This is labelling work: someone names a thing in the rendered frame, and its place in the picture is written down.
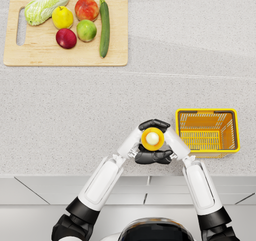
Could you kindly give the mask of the yellow slatted basket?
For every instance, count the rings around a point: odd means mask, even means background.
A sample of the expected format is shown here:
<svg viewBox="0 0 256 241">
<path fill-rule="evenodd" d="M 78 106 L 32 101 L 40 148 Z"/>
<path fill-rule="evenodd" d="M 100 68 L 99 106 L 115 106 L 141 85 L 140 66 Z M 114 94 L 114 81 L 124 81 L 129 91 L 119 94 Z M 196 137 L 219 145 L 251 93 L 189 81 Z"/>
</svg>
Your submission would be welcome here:
<svg viewBox="0 0 256 241">
<path fill-rule="evenodd" d="M 197 158 L 223 158 L 240 150 L 234 109 L 178 109 L 176 132 Z"/>
</svg>

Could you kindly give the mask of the yellow lemon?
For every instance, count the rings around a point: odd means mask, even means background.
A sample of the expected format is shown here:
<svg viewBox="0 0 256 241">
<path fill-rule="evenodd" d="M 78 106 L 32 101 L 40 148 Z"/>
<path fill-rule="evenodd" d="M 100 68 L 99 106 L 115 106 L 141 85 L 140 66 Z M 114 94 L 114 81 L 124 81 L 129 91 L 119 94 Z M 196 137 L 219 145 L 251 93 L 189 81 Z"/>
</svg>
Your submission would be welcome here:
<svg viewBox="0 0 256 241">
<path fill-rule="evenodd" d="M 57 29 L 69 29 L 73 25 L 73 13 L 66 6 L 58 6 L 52 12 L 52 21 Z"/>
</svg>

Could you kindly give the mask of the dark round robot body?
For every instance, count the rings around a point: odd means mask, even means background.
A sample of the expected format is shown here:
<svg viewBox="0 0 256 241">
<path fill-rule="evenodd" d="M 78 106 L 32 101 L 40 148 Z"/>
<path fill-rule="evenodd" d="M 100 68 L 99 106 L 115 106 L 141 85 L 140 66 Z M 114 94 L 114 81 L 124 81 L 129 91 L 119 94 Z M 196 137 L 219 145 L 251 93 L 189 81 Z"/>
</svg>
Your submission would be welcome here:
<svg viewBox="0 0 256 241">
<path fill-rule="evenodd" d="M 118 241 L 195 241 L 181 224 L 168 218 L 141 218 L 126 226 Z"/>
</svg>

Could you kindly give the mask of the white counter cabinet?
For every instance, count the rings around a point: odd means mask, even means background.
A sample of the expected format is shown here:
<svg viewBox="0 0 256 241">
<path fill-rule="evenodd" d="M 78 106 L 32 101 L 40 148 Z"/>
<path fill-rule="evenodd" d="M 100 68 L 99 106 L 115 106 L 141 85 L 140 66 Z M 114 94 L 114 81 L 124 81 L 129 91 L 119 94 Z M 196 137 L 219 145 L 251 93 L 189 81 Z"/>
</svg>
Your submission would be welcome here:
<svg viewBox="0 0 256 241">
<path fill-rule="evenodd" d="M 0 205 L 68 205 L 88 176 L 0 177 Z M 256 176 L 214 176 L 225 205 L 256 205 Z M 182 176 L 124 176 L 107 205 L 191 205 Z"/>
</svg>

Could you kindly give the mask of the green cucumber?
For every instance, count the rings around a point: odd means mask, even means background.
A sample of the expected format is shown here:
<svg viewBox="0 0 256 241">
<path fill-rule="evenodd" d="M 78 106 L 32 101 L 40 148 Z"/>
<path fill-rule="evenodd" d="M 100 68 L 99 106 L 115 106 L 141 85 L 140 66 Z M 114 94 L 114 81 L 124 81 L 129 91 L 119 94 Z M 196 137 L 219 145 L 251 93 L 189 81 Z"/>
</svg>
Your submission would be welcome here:
<svg viewBox="0 0 256 241">
<path fill-rule="evenodd" d="M 99 53 L 101 58 L 105 58 L 110 42 L 110 16 L 109 7 L 105 0 L 100 0 L 100 16 L 101 16 L 101 38 Z"/>
</svg>

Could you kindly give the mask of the green apple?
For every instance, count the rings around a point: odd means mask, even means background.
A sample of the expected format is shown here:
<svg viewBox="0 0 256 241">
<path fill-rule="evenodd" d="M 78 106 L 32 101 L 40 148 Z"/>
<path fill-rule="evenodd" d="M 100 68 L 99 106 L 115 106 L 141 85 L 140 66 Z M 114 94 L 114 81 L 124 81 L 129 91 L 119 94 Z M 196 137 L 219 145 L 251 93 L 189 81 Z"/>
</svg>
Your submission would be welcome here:
<svg viewBox="0 0 256 241">
<path fill-rule="evenodd" d="M 76 30 L 78 38 L 83 42 L 92 41 L 97 34 L 96 25 L 90 20 L 81 20 L 77 24 Z"/>
</svg>

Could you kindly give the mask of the dark red plum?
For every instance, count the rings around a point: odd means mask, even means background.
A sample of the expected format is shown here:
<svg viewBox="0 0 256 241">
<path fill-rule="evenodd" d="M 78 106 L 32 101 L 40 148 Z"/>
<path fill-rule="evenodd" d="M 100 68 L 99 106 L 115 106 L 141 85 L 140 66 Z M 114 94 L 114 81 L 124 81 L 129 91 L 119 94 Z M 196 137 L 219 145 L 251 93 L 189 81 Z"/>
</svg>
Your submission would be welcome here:
<svg viewBox="0 0 256 241">
<path fill-rule="evenodd" d="M 76 45 L 77 37 L 72 30 L 63 28 L 56 33 L 56 42 L 64 49 L 71 49 Z"/>
</svg>

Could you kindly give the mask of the wooden cutting board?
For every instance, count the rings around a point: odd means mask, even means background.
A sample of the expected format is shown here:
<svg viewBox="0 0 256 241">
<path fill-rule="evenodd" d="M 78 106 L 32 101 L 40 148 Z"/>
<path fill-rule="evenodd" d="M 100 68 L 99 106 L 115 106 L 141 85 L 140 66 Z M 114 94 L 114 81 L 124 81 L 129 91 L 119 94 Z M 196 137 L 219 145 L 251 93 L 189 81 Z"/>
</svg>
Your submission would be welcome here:
<svg viewBox="0 0 256 241">
<path fill-rule="evenodd" d="M 128 62 L 128 0 L 105 0 L 110 13 L 110 45 L 107 55 L 99 54 L 100 38 L 79 40 L 72 49 L 61 48 L 51 20 L 26 26 L 24 44 L 17 44 L 20 10 L 31 0 L 10 0 L 3 63 L 7 66 L 124 66 Z M 78 0 L 69 0 L 73 9 Z"/>
</svg>

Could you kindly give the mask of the napa cabbage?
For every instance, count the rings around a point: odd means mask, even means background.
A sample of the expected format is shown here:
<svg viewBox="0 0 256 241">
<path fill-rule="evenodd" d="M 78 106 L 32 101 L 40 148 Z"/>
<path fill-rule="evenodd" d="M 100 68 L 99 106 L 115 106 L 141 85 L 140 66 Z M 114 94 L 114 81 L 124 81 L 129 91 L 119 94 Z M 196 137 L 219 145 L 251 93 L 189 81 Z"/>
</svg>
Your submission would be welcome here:
<svg viewBox="0 0 256 241">
<path fill-rule="evenodd" d="M 68 2 L 69 0 L 32 0 L 25 6 L 25 19 L 29 25 L 38 26 L 52 16 L 56 7 L 65 6 Z"/>
</svg>

